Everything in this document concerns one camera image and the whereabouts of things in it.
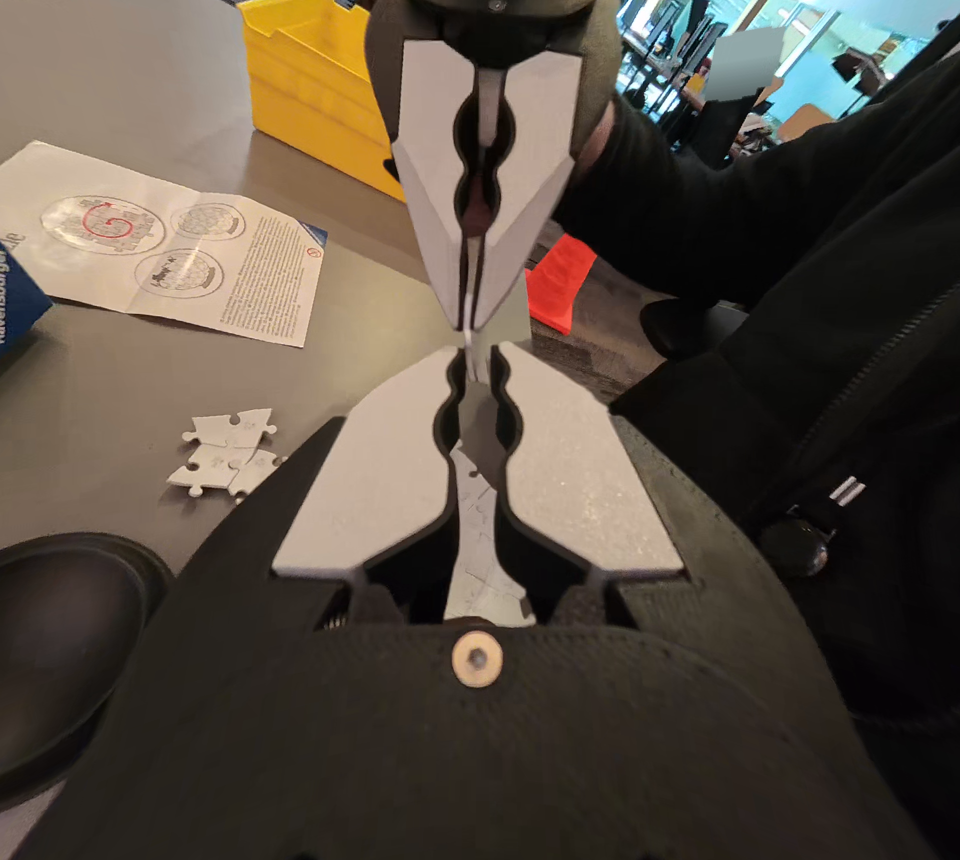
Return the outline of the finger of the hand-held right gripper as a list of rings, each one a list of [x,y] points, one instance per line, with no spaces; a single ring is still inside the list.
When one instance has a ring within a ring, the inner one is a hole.
[[[499,206],[484,241],[475,329],[486,326],[512,290],[568,183],[581,67],[577,55],[536,54],[507,71],[503,98],[513,139],[494,173]]]
[[[407,39],[401,66],[393,161],[427,278],[450,326],[461,329],[464,235],[455,198],[465,167],[454,127],[474,92],[474,65],[442,40]]]

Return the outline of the orange plastic piece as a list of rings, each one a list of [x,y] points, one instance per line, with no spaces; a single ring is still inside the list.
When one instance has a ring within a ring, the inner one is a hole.
[[[531,319],[569,336],[574,302],[595,260],[587,244],[563,234],[536,267],[525,271]]]

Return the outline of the white partial puzzle ball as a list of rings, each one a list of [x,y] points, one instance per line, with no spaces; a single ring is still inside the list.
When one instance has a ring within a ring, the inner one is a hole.
[[[462,345],[466,381],[459,406],[460,440],[452,453],[457,474],[460,512],[460,552],[453,571],[445,618],[489,621],[500,626],[530,624],[525,592],[499,565],[495,546],[496,479],[503,460],[495,426],[498,406],[489,389],[491,345],[502,335],[489,332],[474,307],[487,262],[488,229],[493,224],[497,195],[493,176],[509,129],[500,125],[504,71],[481,68],[471,102],[476,123],[458,128],[474,146],[469,151],[466,188],[461,196],[461,226],[465,248]]]

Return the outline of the background office desks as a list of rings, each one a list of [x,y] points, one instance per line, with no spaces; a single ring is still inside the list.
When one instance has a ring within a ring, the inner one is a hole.
[[[783,83],[785,29],[731,32],[711,0],[666,0],[640,24],[639,1],[618,16],[619,94],[652,119],[670,149],[726,165],[749,114]]]

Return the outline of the person's right hand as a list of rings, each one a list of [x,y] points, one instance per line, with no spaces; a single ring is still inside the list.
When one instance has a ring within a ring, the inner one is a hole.
[[[608,101],[597,126],[582,147],[575,168],[571,173],[572,180],[580,181],[582,177],[594,168],[595,163],[603,154],[617,123],[617,104],[617,101],[613,99]]]

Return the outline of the black round dish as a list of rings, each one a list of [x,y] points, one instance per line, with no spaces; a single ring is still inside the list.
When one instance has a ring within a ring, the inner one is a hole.
[[[159,554],[107,533],[2,549],[2,810],[59,782],[89,746],[173,581]]]

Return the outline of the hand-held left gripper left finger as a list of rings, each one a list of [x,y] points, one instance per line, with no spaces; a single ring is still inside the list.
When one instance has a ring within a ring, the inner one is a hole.
[[[457,499],[460,350],[442,347],[348,413],[274,555],[280,577],[346,579],[444,523]]]

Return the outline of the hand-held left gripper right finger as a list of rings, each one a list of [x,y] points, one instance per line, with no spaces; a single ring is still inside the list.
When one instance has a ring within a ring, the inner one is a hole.
[[[608,578],[681,574],[681,555],[606,406],[515,343],[490,354],[490,387],[516,426],[498,499],[519,528]]]

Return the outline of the person's right forearm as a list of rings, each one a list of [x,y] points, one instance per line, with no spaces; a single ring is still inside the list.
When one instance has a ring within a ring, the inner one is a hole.
[[[622,275],[676,297],[755,304],[815,263],[862,276],[958,257],[955,51],[881,102],[721,170],[673,153],[619,95],[553,219]]]

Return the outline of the white joined puzzle pieces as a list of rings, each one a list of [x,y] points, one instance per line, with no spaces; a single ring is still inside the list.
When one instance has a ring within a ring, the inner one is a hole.
[[[286,461],[261,446],[278,431],[272,414],[271,408],[258,408],[193,417],[191,429],[181,435],[193,452],[168,475],[167,485],[193,498],[226,491],[241,502]]]

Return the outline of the printed instruction sheet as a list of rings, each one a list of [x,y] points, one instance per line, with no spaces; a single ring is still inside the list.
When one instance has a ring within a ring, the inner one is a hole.
[[[55,300],[302,348],[328,235],[39,141],[1,166],[2,246]]]

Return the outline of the blue puzzle box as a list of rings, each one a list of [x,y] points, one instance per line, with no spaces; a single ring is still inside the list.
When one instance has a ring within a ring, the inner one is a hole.
[[[11,353],[53,306],[52,300],[1,245],[1,357]]]

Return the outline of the yellow plastic bin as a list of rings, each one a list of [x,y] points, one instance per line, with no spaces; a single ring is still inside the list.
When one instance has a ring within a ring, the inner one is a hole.
[[[392,151],[366,67],[369,12],[336,0],[237,9],[256,129],[404,203],[385,166]]]

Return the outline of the person's black jacket torso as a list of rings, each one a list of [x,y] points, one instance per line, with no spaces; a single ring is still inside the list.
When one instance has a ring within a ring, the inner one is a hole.
[[[753,315],[610,406],[750,538],[882,779],[958,858],[958,278],[869,334],[839,386],[774,360]]]

